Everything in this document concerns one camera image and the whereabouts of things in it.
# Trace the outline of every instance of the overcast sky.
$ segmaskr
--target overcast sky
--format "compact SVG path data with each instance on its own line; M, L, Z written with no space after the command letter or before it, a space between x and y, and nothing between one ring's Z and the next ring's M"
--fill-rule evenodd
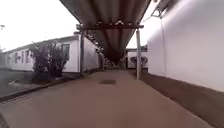
M0 46L11 50L32 41L70 36L78 21L59 0L0 0ZM157 18L143 23L141 44L145 45L159 26ZM128 45L136 47L134 35Z

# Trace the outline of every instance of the bush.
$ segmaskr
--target bush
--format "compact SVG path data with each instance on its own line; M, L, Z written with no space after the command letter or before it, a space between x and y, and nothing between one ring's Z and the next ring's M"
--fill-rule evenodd
M34 59L34 81L46 81L46 78L61 77L68 61L68 54L56 43L38 43L30 47Z
M137 57L131 57L131 62L135 65L135 67L137 67ZM145 56L141 57L141 67L144 67L145 64L148 62L148 59Z

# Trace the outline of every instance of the roof overhang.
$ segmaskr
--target roof overhang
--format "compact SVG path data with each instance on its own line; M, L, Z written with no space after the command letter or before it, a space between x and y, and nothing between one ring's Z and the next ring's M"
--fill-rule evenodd
M60 0L105 51L118 61L151 0Z

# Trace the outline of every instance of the building wall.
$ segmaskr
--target building wall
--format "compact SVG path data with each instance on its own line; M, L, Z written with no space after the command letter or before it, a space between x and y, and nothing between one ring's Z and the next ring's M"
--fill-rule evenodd
M64 72L79 72L79 40L65 42L70 44L69 60L65 64Z
M99 55L96 47L87 38L84 39L84 71L99 68Z
M127 58L128 58L128 68L135 68L135 65L131 62L131 57L136 57L137 56L137 52L136 51L129 51L127 54ZM141 56L145 56L147 57L148 54L147 52L141 52Z
M12 70L32 71L33 59L30 56L30 52L29 55L26 54L27 51L28 49L23 49L9 54L5 54L5 68Z
M180 0L148 42L148 72L224 91L223 11L223 0Z
M58 45L69 44L69 60L67 61L64 72L79 72L80 71L80 41L73 40L69 42L58 43ZM85 70L96 69L99 67L98 54L95 49L97 47L87 38L85 38L84 45L84 68ZM11 53L5 54L5 68L12 70L20 70L20 71L33 71L34 60L29 54L29 62L26 61L25 52L27 49L18 50ZM24 61L22 62L22 52L24 52ZM17 60L15 63L15 54L20 56L21 58Z

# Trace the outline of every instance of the metal support pole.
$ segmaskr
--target metal support pole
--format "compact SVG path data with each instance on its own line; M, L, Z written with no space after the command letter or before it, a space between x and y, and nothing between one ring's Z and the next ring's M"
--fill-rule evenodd
M80 74L84 76L84 32L81 31L80 37Z
M136 31L136 39L137 39L137 80L139 80L141 75L141 42L140 42L139 29L137 29Z

